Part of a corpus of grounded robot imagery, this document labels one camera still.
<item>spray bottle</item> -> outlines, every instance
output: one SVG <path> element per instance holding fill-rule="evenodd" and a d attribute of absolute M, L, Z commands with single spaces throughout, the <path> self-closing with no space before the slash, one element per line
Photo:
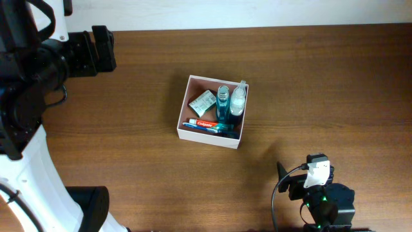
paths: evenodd
<path fill-rule="evenodd" d="M 230 97 L 229 124 L 241 122 L 246 103 L 246 81 L 241 81 Z"/>

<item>toothpaste tube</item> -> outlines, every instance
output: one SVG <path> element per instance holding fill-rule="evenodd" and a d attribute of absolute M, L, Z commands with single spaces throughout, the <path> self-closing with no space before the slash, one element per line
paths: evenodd
<path fill-rule="evenodd" d="M 233 125 L 231 124 L 223 124 L 223 123 L 218 123 L 218 122 L 207 122 L 207 121 L 198 120 L 198 119 L 189 119 L 189 123 L 193 125 L 201 126 L 204 128 L 212 128 L 216 130 L 225 130 L 225 131 L 233 130 Z"/>

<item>wooden table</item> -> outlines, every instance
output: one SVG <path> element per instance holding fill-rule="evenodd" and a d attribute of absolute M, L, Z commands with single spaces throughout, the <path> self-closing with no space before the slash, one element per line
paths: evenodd
<path fill-rule="evenodd" d="M 412 24 L 116 32 L 115 55 L 44 127 L 65 185 L 107 186 L 133 231 L 273 230 L 276 162 L 320 151 L 355 227 L 412 228 Z M 238 150 L 178 139 L 190 74 L 249 83 Z M 21 231 L 3 203 L 0 231 Z M 277 196 L 281 227 L 303 226 L 300 204 Z"/>

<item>white wall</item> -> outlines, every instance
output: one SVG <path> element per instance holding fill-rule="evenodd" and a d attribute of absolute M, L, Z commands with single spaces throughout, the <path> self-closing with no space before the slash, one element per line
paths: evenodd
<path fill-rule="evenodd" d="M 412 22 L 412 0 L 73 0 L 70 32 Z"/>

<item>white box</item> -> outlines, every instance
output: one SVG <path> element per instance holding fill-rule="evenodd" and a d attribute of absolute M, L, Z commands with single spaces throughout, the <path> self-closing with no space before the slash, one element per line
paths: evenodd
<path fill-rule="evenodd" d="M 206 144 L 212 144 L 216 146 L 223 146 L 226 148 L 237 149 L 242 138 L 243 132 L 243 123 L 245 121 L 246 114 L 246 103 L 249 85 L 246 84 L 246 102 L 245 110 L 243 112 L 243 118 L 239 126 L 234 130 L 238 131 L 239 139 L 231 139 L 222 137 L 219 134 L 213 134 L 206 131 L 201 131 L 193 128 L 188 128 L 183 125 L 183 122 L 189 122 L 189 119 L 198 119 L 194 112 L 188 107 L 189 100 L 193 101 L 194 96 L 203 93 L 206 90 L 218 91 L 219 86 L 225 85 L 229 87 L 229 92 L 232 95 L 233 90 L 239 85 L 239 83 L 231 81 L 221 81 L 217 79 L 211 79 L 206 77 L 198 77 L 191 75 L 189 81 L 187 82 L 185 98 L 183 99 L 182 109 L 180 110 L 180 116 L 178 121 L 178 134 L 180 139 L 190 140 L 194 142 L 202 142 Z M 216 108 L 211 109 L 204 116 L 201 117 L 201 120 L 216 122 Z"/>

